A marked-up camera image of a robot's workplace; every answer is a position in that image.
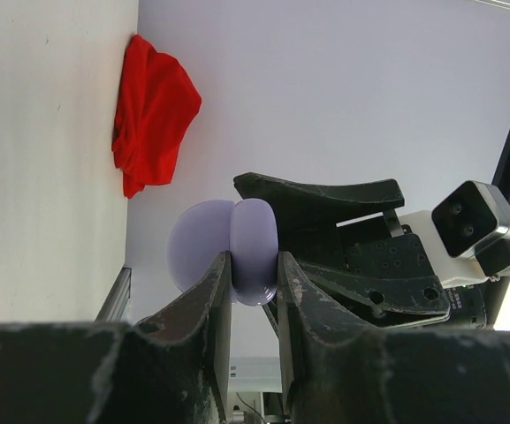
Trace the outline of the red cloth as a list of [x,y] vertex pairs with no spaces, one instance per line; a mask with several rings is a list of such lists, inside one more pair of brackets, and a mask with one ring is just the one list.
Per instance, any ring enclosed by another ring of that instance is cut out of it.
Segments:
[[124,56],[112,142],[126,198],[172,182],[181,143],[201,106],[180,62],[134,35]]

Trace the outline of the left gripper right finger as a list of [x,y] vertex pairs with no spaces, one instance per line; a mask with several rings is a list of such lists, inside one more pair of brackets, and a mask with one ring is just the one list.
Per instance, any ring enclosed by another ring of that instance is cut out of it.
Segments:
[[288,252],[278,257],[278,340],[293,423],[393,423],[386,334],[314,285]]

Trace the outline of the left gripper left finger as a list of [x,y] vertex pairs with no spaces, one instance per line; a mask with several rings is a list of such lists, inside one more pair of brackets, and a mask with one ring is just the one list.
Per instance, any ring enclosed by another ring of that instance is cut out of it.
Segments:
[[88,423],[224,423],[231,335],[231,255],[112,343],[92,374]]

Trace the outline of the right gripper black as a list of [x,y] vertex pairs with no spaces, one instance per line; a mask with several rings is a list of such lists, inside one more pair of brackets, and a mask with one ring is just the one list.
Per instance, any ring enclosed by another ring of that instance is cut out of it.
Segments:
[[242,199],[270,204],[279,248],[364,321],[379,328],[486,327],[480,265],[448,255],[430,212],[397,216],[404,197],[395,179],[311,185],[247,172],[233,184]]

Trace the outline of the purple charging case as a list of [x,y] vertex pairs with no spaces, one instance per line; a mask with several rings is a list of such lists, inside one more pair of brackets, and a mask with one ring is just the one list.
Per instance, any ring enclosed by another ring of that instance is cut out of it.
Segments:
[[219,254],[228,253],[233,299],[263,306],[278,289],[278,251],[277,220],[268,202],[213,200],[179,217],[168,238],[167,262],[173,282],[185,292]]

